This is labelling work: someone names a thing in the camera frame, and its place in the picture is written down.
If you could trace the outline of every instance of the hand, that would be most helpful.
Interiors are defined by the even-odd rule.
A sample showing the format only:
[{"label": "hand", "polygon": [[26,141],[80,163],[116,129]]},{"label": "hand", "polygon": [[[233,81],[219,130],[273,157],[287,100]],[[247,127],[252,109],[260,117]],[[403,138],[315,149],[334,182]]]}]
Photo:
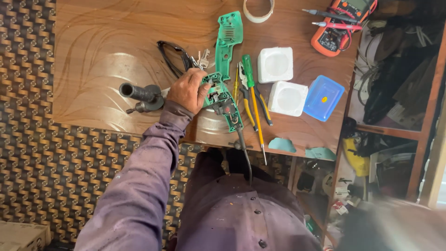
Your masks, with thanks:
[{"label": "hand", "polygon": [[188,111],[196,115],[203,107],[207,91],[211,88],[208,83],[200,86],[202,79],[207,75],[198,68],[190,68],[170,87],[167,100],[172,100],[182,105]]}]

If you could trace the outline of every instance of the pliers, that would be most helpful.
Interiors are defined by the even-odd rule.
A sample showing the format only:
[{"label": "pliers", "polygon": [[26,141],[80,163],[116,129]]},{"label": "pliers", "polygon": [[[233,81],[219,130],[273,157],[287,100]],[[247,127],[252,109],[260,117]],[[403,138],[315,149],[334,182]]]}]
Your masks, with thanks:
[{"label": "pliers", "polygon": [[[242,87],[239,90],[243,94],[243,102],[245,105],[246,114],[248,114],[249,121],[251,122],[251,125],[254,128],[254,131],[257,132],[259,130],[259,128],[257,127],[256,121],[253,119],[253,116],[252,116],[253,113],[251,111],[251,100],[250,100],[249,91],[248,91],[248,80],[245,76],[245,71],[243,69],[242,62],[239,63],[239,77],[242,82]],[[263,98],[263,96],[259,92],[259,90],[257,89],[257,85],[254,85],[254,93],[256,95],[255,98],[257,98],[257,100],[259,101],[258,104],[260,104],[260,106],[263,109],[263,113],[265,114],[265,119],[266,119],[268,125],[272,126],[273,122],[271,120],[271,116],[269,115],[269,111],[268,111],[265,99]]]}]

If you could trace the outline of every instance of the multimeter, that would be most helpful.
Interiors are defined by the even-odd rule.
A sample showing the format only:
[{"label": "multimeter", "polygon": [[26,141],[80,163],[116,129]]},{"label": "multimeter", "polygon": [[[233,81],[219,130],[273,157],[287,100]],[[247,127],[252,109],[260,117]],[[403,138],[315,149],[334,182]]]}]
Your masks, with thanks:
[{"label": "multimeter", "polygon": [[[358,22],[362,22],[376,7],[376,0],[334,0],[329,8],[333,13],[348,15]],[[335,18],[326,17],[326,23],[346,23]],[[348,42],[354,30],[341,30],[319,27],[311,39],[311,45],[320,53],[328,57],[337,56]]]}]

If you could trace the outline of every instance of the blue plastic container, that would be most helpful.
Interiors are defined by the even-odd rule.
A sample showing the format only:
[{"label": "blue plastic container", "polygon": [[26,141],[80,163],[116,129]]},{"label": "blue plastic container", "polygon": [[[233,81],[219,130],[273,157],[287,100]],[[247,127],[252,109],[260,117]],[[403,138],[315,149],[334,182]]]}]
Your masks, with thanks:
[{"label": "blue plastic container", "polygon": [[320,75],[310,85],[304,112],[320,121],[327,121],[341,99],[345,88],[333,80]]}]

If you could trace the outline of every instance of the shirt button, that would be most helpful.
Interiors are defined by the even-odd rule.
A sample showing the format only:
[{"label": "shirt button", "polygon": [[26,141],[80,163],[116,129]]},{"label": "shirt button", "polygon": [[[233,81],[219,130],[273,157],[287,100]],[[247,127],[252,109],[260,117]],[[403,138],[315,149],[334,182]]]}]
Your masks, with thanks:
[{"label": "shirt button", "polygon": [[263,240],[260,240],[260,241],[259,241],[259,246],[260,246],[261,248],[266,248],[266,247],[267,247],[266,242],[263,241]]}]

